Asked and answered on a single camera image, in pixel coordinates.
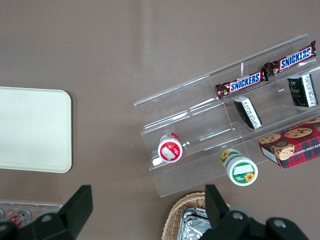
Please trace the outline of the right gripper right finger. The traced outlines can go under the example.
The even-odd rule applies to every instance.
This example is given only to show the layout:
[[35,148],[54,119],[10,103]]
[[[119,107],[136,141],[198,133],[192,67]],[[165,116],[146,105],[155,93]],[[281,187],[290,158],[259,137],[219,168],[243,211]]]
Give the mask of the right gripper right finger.
[[205,211],[211,225],[202,240],[307,240],[291,220],[271,217],[265,224],[242,211],[230,210],[214,184],[205,186]]

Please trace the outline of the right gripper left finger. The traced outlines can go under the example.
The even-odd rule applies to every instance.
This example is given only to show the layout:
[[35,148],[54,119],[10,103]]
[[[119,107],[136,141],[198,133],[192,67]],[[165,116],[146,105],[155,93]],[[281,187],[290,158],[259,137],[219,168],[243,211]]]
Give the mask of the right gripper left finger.
[[17,240],[75,240],[93,211],[92,187],[82,185],[58,212],[17,230]]

